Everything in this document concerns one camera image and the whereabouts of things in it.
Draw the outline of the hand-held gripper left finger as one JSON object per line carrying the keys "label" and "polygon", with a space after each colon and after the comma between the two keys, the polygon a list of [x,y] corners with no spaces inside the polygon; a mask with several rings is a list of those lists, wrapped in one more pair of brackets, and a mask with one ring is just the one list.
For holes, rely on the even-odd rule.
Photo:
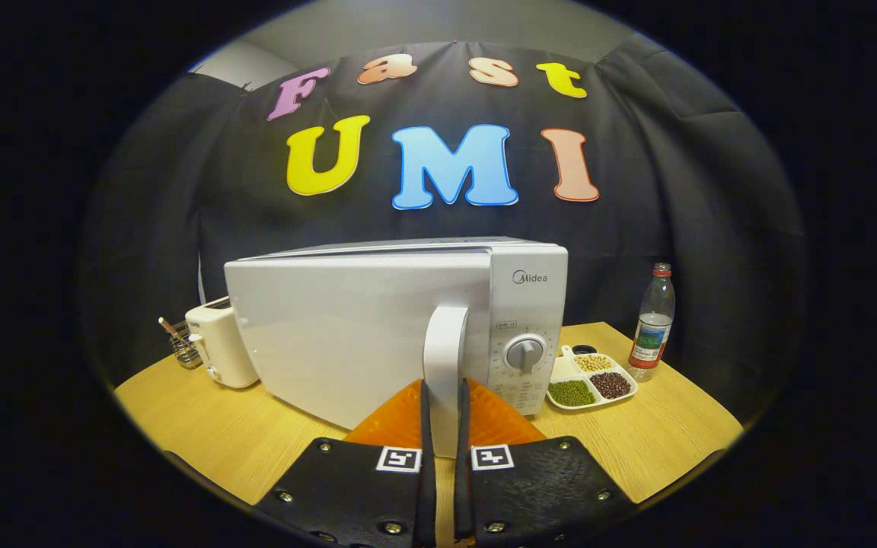
{"label": "hand-held gripper left finger", "polygon": [[428,411],[412,381],[345,438],[310,441],[255,511],[335,547],[434,547]]}

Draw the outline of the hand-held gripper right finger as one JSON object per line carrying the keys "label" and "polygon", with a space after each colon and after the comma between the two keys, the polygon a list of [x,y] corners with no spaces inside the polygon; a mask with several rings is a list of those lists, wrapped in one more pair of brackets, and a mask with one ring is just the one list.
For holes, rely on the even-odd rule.
{"label": "hand-held gripper right finger", "polygon": [[490,389],[461,381],[456,539],[470,547],[585,547],[636,508],[578,438],[547,438]]}

